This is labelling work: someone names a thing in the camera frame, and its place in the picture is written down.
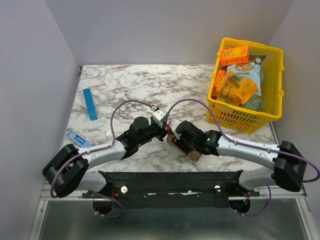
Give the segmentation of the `brown cardboard box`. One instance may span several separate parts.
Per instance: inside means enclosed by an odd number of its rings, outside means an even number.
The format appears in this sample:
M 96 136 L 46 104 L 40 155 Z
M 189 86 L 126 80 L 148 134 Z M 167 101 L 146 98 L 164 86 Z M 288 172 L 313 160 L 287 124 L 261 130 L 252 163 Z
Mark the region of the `brown cardboard box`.
M 198 152 L 197 150 L 193 150 L 192 148 L 187 146 L 187 144 L 183 140 L 177 139 L 173 133 L 169 133 L 167 135 L 167 143 L 170 146 L 178 149 L 180 152 L 184 153 L 187 157 L 191 158 L 195 162 L 198 161 L 202 156 L 200 152 Z

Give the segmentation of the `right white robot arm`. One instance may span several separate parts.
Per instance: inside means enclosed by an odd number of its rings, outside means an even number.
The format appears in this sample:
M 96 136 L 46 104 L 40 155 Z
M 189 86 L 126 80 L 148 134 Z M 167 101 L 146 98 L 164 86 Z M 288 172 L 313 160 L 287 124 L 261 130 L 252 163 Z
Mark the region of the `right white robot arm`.
M 246 160 L 261 167 L 244 170 L 238 179 L 230 183 L 230 191 L 241 196 L 247 190 L 278 186 L 286 191 L 299 192 L 303 185 L 306 164 L 299 160 L 300 154 L 293 144 L 284 142 L 288 152 L 280 153 L 283 146 L 241 141 L 216 130 L 203 132 L 189 121 L 173 119 L 169 122 L 171 132 L 181 150 L 191 150 L 202 155 L 227 156 Z

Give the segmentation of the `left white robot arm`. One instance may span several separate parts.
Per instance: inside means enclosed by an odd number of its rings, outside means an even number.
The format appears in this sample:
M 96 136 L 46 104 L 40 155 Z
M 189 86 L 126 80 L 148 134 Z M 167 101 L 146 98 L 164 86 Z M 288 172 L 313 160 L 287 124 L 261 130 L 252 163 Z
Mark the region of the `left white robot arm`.
M 64 198 L 89 181 L 87 170 L 101 164 L 120 161 L 136 154 L 139 148 L 153 138 L 163 141 L 168 134 L 165 115 L 150 119 L 137 117 L 129 129 L 114 141 L 87 148 L 65 145 L 43 168 L 42 175 L 50 184 L 52 198 Z

